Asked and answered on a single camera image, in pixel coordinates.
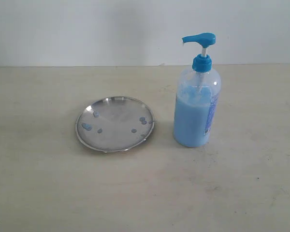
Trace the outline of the round stainless steel plate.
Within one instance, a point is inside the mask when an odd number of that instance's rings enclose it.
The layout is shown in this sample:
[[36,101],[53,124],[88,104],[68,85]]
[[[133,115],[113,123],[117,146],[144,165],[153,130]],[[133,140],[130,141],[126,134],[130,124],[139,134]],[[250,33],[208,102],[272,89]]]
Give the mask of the round stainless steel plate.
[[96,100],[75,122],[78,140],[87,148],[113,153],[128,151],[147,140],[155,126],[151,109],[125,96]]

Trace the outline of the blue pump soap bottle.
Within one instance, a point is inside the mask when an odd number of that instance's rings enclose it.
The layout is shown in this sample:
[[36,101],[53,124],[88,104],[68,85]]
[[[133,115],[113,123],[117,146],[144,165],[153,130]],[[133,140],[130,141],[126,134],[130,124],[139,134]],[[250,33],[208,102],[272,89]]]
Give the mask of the blue pump soap bottle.
[[185,36],[182,42],[198,43],[202,51],[194,59],[192,66],[180,74],[174,111],[174,139],[186,147],[200,147],[208,142],[212,121],[221,90],[221,78],[212,67],[207,53],[214,45],[216,36],[205,32]]

